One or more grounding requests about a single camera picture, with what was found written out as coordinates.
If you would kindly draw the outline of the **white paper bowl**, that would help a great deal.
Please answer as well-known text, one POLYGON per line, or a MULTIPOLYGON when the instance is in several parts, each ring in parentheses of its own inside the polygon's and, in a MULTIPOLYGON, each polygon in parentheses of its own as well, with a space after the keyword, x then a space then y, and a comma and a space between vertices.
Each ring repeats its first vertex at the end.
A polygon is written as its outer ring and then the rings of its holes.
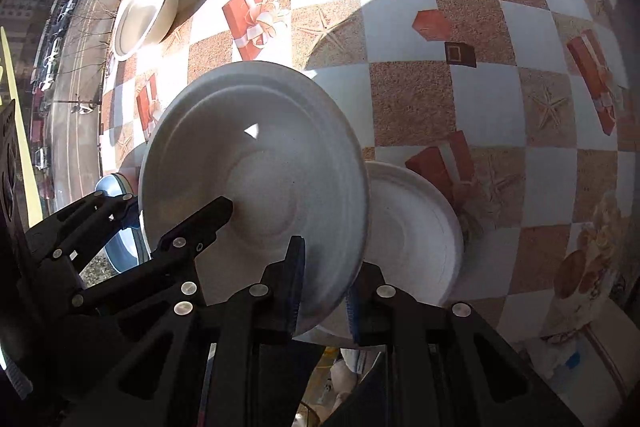
POLYGON ((232 216, 196 257, 208 303, 257 283, 305 242, 297 334, 324 321, 356 279, 369 225, 369 182, 352 127, 317 83, 269 62, 217 67, 165 109, 138 187, 146 243, 217 197, 232 216))
POLYGON ((148 44, 160 43, 178 11, 178 0, 124 0, 113 29, 114 57, 125 62, 148 44))
POLYGON ((462 232, 445 196, 422 176, 379 161, 365 162, 354 183, 303 176, 288 182, 286 209, 306 242, 296 336, 352 344, 346 295, 363 262, 420 303, 441 305, 450 294, 462 232))

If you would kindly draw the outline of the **patterned checkered tablecloth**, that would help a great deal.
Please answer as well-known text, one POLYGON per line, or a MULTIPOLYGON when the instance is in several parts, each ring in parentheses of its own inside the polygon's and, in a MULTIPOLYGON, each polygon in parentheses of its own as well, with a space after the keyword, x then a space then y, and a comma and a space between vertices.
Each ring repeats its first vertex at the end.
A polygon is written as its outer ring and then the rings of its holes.
POLYGON ((108 64, 101 167, 135 176, 164 108, 206 70, 292 66, 365 158, 458 190, 458 298, 512 341, 575 332, 626 286, 635 1, 179 0, 163 42, 108 64))

